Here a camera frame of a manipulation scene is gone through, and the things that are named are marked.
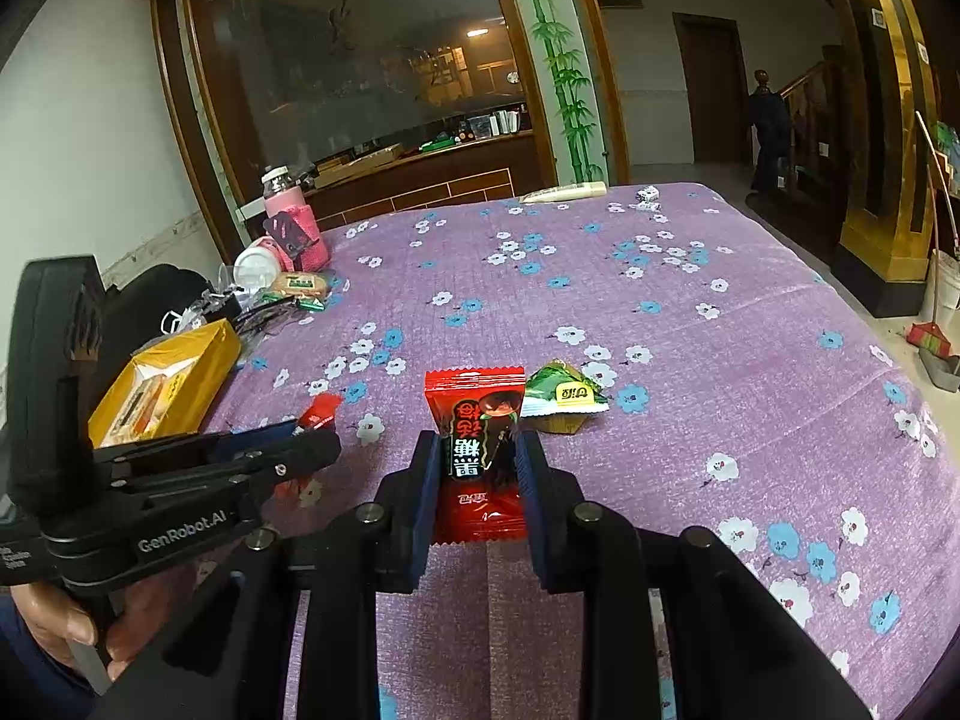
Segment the person's left hand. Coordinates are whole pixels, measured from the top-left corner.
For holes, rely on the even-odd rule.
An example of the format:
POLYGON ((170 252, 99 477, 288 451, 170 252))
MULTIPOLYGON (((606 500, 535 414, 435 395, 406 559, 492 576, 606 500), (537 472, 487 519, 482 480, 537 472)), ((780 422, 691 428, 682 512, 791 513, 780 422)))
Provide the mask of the person's left hand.
MULTIPOLYGON (((37 644, 65 667, 76 665, 71 644, 98 645, 99 631, 93 617, 50 583, 14 585, 10 595, 37 644)), ((179 601, 178 587, 164 577, 150 577, 124 590, 124 611, 106 631, 106 673, 110 681, 116 681, 160 632, 179 601)))

